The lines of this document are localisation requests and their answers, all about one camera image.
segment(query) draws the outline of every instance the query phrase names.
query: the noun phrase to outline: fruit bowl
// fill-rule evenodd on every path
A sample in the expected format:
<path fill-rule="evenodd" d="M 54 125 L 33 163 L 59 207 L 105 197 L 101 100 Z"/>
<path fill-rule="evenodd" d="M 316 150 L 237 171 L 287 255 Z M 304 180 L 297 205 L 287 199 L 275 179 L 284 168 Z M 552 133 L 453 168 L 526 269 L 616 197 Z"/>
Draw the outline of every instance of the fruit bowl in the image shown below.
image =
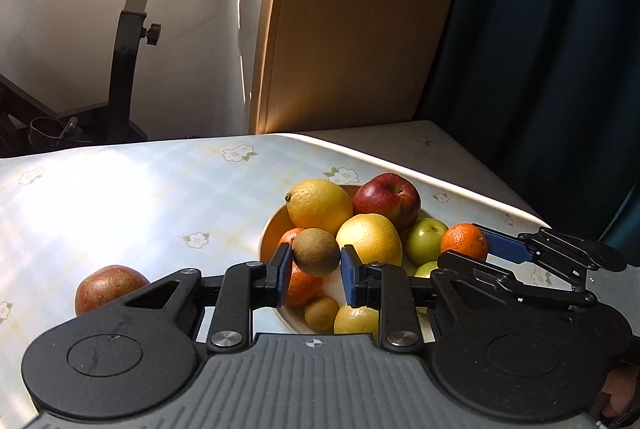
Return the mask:
<path fill-rule="evenodd" d="M 340 187 L 347 192 L 350 198 L 353 198 L 354 194 L 360 188 L 358 185 L 341 185 Z M 421 209 L 420 214 L 418 215 L 418 219 L 432 217 L 433 216 L 424 209 Z M 260 261 L 268 263 L 278 247 L 278 242 L 280 241 L 282 234 L 294 227 L 295 225 L 289 218 L 286 205 L 281 206 L 281 208 L 271 216 L 269 221 L 267 221 L 267 224 L 264 226 L 262 231 L 262 236 L 260 237 L 260 243 L 258 245 Z M 404 255 L 402 257 L 402 268 L 407 272 L 407 274 L 413 275 L 417 266 L 414 265 L 406 255 Z M 339 268 L 324 278 L 322 294 L 333 297 L 340 305 L 346 303 Z M 309 334 L 317 333 L 319 335 L 326 333 L 318 332 L 307 326 L 304 318 L 304 306 L 283 306 L 282 308 L 277 309 L 276 313 L 283 324 L 292 332 Z M 432 341 L 433 334 L 431 333 L 428 316 L 418 313 L 418 319 L 420 320 L 420 327 L 422 328 L 422 336 L 424 340 Z"/>

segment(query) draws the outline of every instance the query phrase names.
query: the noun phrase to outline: orange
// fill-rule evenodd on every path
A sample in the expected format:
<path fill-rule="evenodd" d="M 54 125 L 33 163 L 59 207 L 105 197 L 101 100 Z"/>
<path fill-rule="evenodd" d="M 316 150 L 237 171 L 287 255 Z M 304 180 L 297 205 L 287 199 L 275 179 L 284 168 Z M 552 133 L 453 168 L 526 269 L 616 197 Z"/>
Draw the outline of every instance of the orange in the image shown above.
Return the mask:
<path fill-rule="evenodd" d="M 455 250 L 480 261 L 486 261 L 488 253 L 484 234 L 471 223 L 459 223 L 445 232 L 440 242 L 440 253 L 447 250 Z"/>
<path fill-rule="evenodd" d="M 293 240 L 296 239 L 296 236 L 304 230 L 305 229 L 296 227 L 295 229 L 291 229 L 290 231 L 285 232 L 284 234 L 282 234 L 282 237 L 280 238 L 278 245 L 280 243 L 289 243 L 290 245 L 293 245 Z"/>
<path fill-rule="evenodd" d="M 285 304 L 287 306 L 302 306 L 320 293 L 324 278 L 307 275 L 294 262 L 291 264 L 293 265 L 291 281 L 289 281 Z"/>

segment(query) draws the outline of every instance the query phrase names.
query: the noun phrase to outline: floral pattern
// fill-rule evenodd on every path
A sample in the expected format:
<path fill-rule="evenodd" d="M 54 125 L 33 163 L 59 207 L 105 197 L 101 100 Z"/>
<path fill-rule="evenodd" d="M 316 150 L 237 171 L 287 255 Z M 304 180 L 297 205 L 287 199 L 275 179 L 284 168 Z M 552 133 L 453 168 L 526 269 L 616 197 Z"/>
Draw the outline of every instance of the floral pattern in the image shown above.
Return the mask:
<path fill-rule="evenodd" d="M 331 167 L 330 171 L 322 174 L 326 176 L 327 180 L 338 185 L 356 184 L 360 181 L 358 180 L 358 173 L 347 167 L 340 167 L 337 169 L 335 167 Z"/>
<path fill-rule="evenodd" d="M 250 145 L 239 145 L 233 149 L 224 149 L 222 151 L 222 157 L 227 162 L 248 162 L 252 156 L 257 156 L 257 152 Z"/>
<path fill-rule="evenodd" d="M 531 281 L 534 285 L 546 287 L 553 286 L 553 283 L 551 282 L 551 272 L 546 271 L 539 266 L 536 266 L 530 275 Z"/>
<path fill-rule="evenodd" d="M 438 192 L 437 194 L 434 194 L 433 197 L 436 198 L 436 200 L 438 200 L 440 203 L 449 202 L 449 197 L 444 192 Z"/>
<path fill-rule="evenodd" d="M 196 232 L 195 234 L 183 235 L 182 239 L 190 249 L 201 249 L 209 244 L 209 232 Z"/>
<path fill-rule="evenodd" d="M 7 301 L 3 301 L 0 303 L 0 324 L 7 320 L 9 313 L 11 313 L 12 306 L 13 303 L 8 303 Z"/>
<path fill-rule="evenodd" d="M 34 183 L 36 179 L 40 178 L 44 174 L 44 167 L 38 167 L 33 171 L 27 171 L 18 180 L 20 185 L 29 185 Z"/>

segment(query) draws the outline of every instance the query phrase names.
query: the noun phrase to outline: exercise bike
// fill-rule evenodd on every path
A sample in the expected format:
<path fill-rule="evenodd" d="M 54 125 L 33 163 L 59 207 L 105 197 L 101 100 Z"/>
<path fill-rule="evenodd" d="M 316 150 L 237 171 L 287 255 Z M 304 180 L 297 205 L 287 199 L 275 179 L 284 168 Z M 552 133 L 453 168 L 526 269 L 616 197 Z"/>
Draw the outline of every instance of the exercise bike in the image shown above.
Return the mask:
<path fill-rule="evenodd" d="M 155 46 L 161 32 L 159 24 L 144 26 L 147 1 L 126 0 L 120 12 L 108 102 L 56 113 L 0 74 L 1 158 L 147 140 L 129 118 L 140 40 Z"/>

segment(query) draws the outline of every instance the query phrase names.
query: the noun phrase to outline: wooden board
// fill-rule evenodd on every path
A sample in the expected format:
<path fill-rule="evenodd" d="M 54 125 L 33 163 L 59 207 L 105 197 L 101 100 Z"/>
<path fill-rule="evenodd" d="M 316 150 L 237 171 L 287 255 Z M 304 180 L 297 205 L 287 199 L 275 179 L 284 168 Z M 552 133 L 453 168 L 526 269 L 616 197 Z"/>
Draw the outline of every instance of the wooden board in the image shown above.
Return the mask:
<path fill-rule="evenodd" d="M 411 120 L 451 0 L 262 0 L 251 133 Z"/>

